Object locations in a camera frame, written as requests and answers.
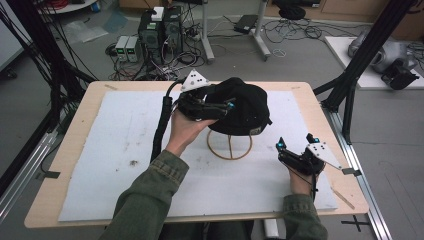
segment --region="electronic equipment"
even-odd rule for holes
[[[258,20],[258,15],[243,15],[234,26],[234,31],[248,34],[255,26],[256,20]]]
[[[128,36],[121,36],[115,46],[116,54],[121,62],[128,61],[127,53],[125,52],[125,46],[127,45],[128,39]]]
[[[152,21],[152,12],[144,12],[141,15],[138,27],[138,36],[142,45],[143,57],[149,57],[157,64],[163,64],[162,45],[165,41],[165,31],[163,22]]]
[[[138,62],[141,57],[141,46],[138,37],[131,36],[125,46],[125,52],[129,62]]]
[[[368,36],[368,31],[362,31],[348,47],[349,57],[353,57]],[[393,90],[402,90],[413,81],[419,79],[411,73],[418,62],[407,44],[389,38],[374,56],[370,63],[372,69],[382,74],[383,80]]]
[[[286,165],[289,171],[296,170],[303,175],[312,176],[311,196],[315,200],[315,194],[318,191],[316,188],[317,176],[324,170],[325,163],[329,163],[338,170],[341,170],[342,166],[325,142],[321,143],[319,138],[315,138],[310,133],[306,136],[306,140],[309,144],[306,145],[305,152],[301,155],[287,150],[287,145],[282,137],[275,147],[278,151],[278,160]]]
[[[178,54],[183,52],[181,7],[176,6],[165,9],[163,23],[168,42],[168,53]]]
[[[234,108],[231,100],[222,104],[208,104],[205,96],[216,90],[200,73],[193,69],[185,79],[178,98],[178,109],[189,119],[222,119]]]

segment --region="power supply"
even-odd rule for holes
[[[127,53],[129,62],[138,62],[141,57],[141,46],[138,37],[131,36],[128,39],[127,45],[125,46],[125,52]]]
[[[115,46],[116,54],[118,54],[118,59],[121,62],[128,61],[127,53],[125,52],[125,46],[127,45],[128,39],[128,36],[121,36]]]

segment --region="black metal frame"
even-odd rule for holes
[[[314,89],[315,95],[318,95],[333,88],[328,98],[322,101],[322,107],[327,108],[331,112],[337,112],[339,105],[346,98],[342,134],[348,144],[351,144],[350,127],[355,89],[359,77],[390,37],[396,26],[408,13],[414,2],[415,0],[391,0],[373,25],[345,71],[336,79]]]
[[[91,76],[72,66],[66,60],[59,46],[56,44],[55,38],[53,37],[50,29],[48,29],[44,23],[32,0],[6,1],[12,11],[15,13],[16,17],[21,22],[22,26],[25,28],[28,35],[31,37],[33,44],[36,46],[48,64],[49,69],[44,70],[50,72],[48,74],[42,73],[42,75],[46,80],[49,80],[48,83],[51,88],[51,109],[40,123],[38,128],[35,130],[35,132],[32,134],[30,139],[21,149],[19,154],[15,157],[13,162],[1,176],[0,197],[2,197],[6,192],[7,188],[12,183],[15,176],[19,173],[22,166],[25,164],[28,157],[37,146],[43,135],[46,132],[51,132],[59,123],[60,111],[64,104],[62,99],[64,94],[62,94],[61,88],[63,87],[63,89],[65,89],[66,97],[69,101],[80,101],[84,96],[85,90],[82,88],[78,78],[85,81],[86,83],[96,81]],[[21,43],[25,52],[28,53],[34,63],[38,64],[37,67],[39,67],[39,62],[33,50],[22,39],[16,29],[14,29],[14,27],[9,24],[2,16],[0,16],[0,20],[5,23],[6,27],[9,28],[11,33]]]

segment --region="hand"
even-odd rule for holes
[[[306,176],[287,166],[290,174],[290,189],[293,194],[311,195],[312,175]]]
[[[176,156],[181,156],[185,148],[192,143],[197,135],[207,126],[217,120],[193,121],[188,119],[178,109],[172,114],[171,136],[165,150]]]

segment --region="computer tower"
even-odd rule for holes
[[[183,52],[181,6],[166,8],[163,23],[165,39],[168,40],[168,53],[173,53],[175,56]]]
[[[163,64],[162,54],[164,57],[166,54],[165,48],[162,53],[162,46],[165,41],[163,22],[152,21],[151,13],[144,12],[141,16],[140,26],[138,27],[138,36],[140,38],[143,58],[145,59],[149,52],[156,64]]]

